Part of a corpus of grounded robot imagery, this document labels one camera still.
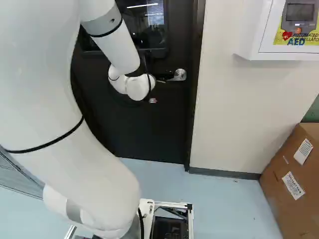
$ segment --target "black door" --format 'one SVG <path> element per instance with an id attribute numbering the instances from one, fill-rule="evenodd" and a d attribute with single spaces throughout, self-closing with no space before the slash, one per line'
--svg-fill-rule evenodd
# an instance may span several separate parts
<path id="1" fill-rule="evenodd" d="M 80 29 L 72 60 L 72 88 L 97 139 L 118 157 L 184 164 L 191 75 L 165 82 L 176 69 L 191 68 L 193 0 L 117 0 L 142 57 L 157 83 L 149 101 L 134 102 L 108 81 L 107 58 Z"/>

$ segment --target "baseboard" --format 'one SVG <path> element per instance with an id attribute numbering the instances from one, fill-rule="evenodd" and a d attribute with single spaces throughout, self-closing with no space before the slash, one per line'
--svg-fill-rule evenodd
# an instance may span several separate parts
<path id="1" fill-rule="evenodd" d="M 260 173 L 244 173 L 244 172 L 234 172 L 234 171 L 225 171 L 225 170 L 208 169 L 208 168 L 196 168 L 196 167 L 189 167 L 188 172 L 191 174 L 249 179 L 249 180 L 259 180 L 261 176 Z"/>

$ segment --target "metal frame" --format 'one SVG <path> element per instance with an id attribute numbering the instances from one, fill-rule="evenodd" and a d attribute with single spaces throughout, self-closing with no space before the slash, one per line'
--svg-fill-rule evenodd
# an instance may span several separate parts
<path id="1" fill-rule="evenodd" d="M 0 169 L 4 170 L 12 170 L 14 173 L 19 173 L 22 177 L 25 178 L 26 185 L 24 188 L 14 188 L 12 185 L 6 185 L 6 184 L 0 184 L 0 187 L 33 197 L 37 199 L 42 199 L 42 190 L 44 187 L 44 183 L 42 183 L 40 180 L 36 179 L 30 172 L 28 172 L 25 168 L 23 168 L 9 153 L 5 151 L 4 148 L 0 145 L 0 160 L 4 160 L 4 162 L 7 163 L 7 166 L 0 165 Z M 15 181 L 14 175 L 12 177 L 7 177 L 10 179 L 12 183 Z M 37 193 L 35 191 L 30 191 L 30 188 L 28 188 L 27 183 L 30 183 L 30 185 L 34 185 L 35 188 L 38 188 Z"/>
<path id="2" fill-rule="evenodd" d="M 189 203 L 170 203 L 170 202 L 155 202 L 155 210 L 158 208 L 175 208 L 175 209 L 185 209 L 187 210 L 187 224 L 188 224 L 188 239 L 194 239 L 193 230 L 193 205 Z M 76 231 L 76 226 L 71 226 L 66 233 L 64 239 L 72 239 Z"/>

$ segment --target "cable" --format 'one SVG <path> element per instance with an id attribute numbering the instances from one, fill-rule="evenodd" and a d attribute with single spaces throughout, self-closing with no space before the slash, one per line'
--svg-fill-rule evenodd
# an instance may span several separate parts
<path id="1" fill-rule="evenodd" d="M 149 81 L 149 92 L 146 95 L 145 99 L 149 99 L 151 90 L 152 90 L 152 85 L 151 85 L 151 79 L 150 79 L 150 75 L 149 75 L 149 71 L 148 71 L 148 67 L 146 65 L 146 59 L 145 59 L 145 54 L 143 54 L 143 59 L 144 59 L 144 66 L 145 66 L 145 71 L 146 71 L 146 75 L 148 76 L 148 81 Z"/>
<path id="2" fill-rule="evenodd" d="M 28 149 L 22 149 L 22 150 L 8 150 L 6 148 L 4 148 L 4 150 L 7 151 L 8 153 L 18 154 L 18 153 L 31 153 L 31 152 L 34 152 L 34 151 L 49 147 L 49 146 L 51 146 L 51 145 L 53 145 L 53 144 L 65 139 L 69 135 L 71 135 L 74 131 L 77 130 L 78 127 L 80 127 L 80 125 L 82 124 L 83 120 L 84 120 L 84 117 L 82 116 L 80 121 L 71 130 L 69 130 L 64 135 L 62 135 L 62 136 L 60 136 L 60 137 L 58 137 L 58 138 L 56 138 L 56 139 L 54 139 L 54 140 L 52 140 L 52 141 L 50 141 L 48 143 L 39 145 L 37 147 L 28 148 Z"/>
<path id="3" fill-rule="evenodd" d="M 110 80 L 110 81 L 117 81 L 117 80 L 119 79 L 119 77 L 120 77 L 120 76 L 118 76 L 118 77 L 117 77 L 116 79 L 114 79 L 114 80 L 113 80 L 113 79 L 111 79 L 111 77 L 110 77 L 110 75 L 109 75 L 110 67 L 111 67 L 111 64 L 110 64 L 109 69 L 108 69 L 108 78 L 109 78 L 109 80 Z"/>
<path id="4" fill-rule="evenodd" d="M 140 226 L 141 226 L 141 239 L 144 239 L 144 222 L 143 222 L 143 216 L 140 211 L 140 208 L 138 209 L 138 212 L 139 212 Z"/>
<path id="5" fill-rule="evenodd" d="M 118 93 L 109 81 L 107 81 L 107 91 L 114 103 L 125 108 L 138 108 L 143 106 L 142 102 L 133 101 L 128 96 Z"/>

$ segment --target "floor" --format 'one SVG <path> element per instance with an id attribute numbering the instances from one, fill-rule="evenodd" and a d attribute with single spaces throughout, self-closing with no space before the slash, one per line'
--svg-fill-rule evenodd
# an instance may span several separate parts
<path id="1" fill-rule="evenodd" d="M 144 198 L 193 203 L 195 239 L 282 239 L 257 181 L 192 175 L 176 164 L 122 161 L 138 178 Z M 41 200 L 0 188 L 0 202 L 2 239 L 63 239 L 70 226 Z"/>

